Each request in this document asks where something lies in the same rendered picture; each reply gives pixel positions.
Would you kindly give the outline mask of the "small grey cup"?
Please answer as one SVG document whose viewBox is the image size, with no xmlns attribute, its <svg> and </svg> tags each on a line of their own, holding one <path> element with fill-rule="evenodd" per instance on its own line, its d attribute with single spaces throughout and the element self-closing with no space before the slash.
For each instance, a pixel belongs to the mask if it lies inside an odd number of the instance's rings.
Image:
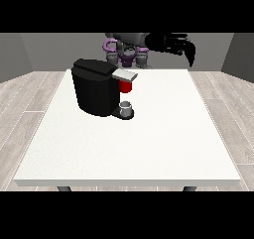
<svg viewBox="0 0 254 239">
<path fill-rule="evenodd" d="M 129 101 L 122 101 L 119 104 L 119 108 L 120 108 L 120 115 L 123 117 L 128 117 L 132 113 L 132 105 Z"/>
</svg>

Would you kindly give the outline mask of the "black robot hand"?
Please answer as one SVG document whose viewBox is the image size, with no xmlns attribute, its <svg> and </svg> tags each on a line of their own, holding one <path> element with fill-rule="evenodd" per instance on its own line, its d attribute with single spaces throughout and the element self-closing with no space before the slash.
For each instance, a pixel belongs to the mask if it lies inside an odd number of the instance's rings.
<svg viewBox="0 0 254 239">
<path fill-rule="evenodd" d="M 150 51 L 185 55 L 189 65 L 195 60 L 195 45 L 187 34 L 180 33 L 150 33 L 145 38 L 145 45 Z"/>
</svg>

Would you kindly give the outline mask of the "pale grey machine lid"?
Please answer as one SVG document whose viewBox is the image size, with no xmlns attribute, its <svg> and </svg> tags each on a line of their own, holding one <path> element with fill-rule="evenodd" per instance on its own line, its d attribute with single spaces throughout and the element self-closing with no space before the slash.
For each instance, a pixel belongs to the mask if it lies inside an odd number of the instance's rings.
<svg viewBox="0 0 254 239">
<path fill-rule="evenodd" d="M 117 68 L 113 73 L 112 77 L 125 82 L 132 82 L 138 74 L 126 69 Z"/>
</svg>

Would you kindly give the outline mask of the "red pod holder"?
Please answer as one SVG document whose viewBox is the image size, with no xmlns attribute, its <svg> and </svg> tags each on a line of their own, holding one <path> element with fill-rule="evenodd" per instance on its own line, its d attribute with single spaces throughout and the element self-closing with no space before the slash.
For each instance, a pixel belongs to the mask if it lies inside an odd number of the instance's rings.
<svg viewBox="0 0 254 239">
<path fill-rule="evenodd" d="M 119 91 L 122 93 L 128 93 L 132 90 L 132 83 L 120 80 L 119 81 Z"/>
</svg>

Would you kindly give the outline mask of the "black coffee machine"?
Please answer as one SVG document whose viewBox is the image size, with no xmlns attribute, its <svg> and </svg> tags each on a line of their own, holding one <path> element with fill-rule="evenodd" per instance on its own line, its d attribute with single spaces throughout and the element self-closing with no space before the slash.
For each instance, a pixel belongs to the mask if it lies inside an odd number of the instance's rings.
<svg viewBox="0 0 254 239">
<path fill-rule="evenodd" d="M 118 66 L 103 60 L 77 60 L 71 75 L 78 106 L 84 112 L 99 117 L 114 116 L 122 120 L 134 117 L 120 115 L 119 81 L 112 77 Z"/>
</svg>

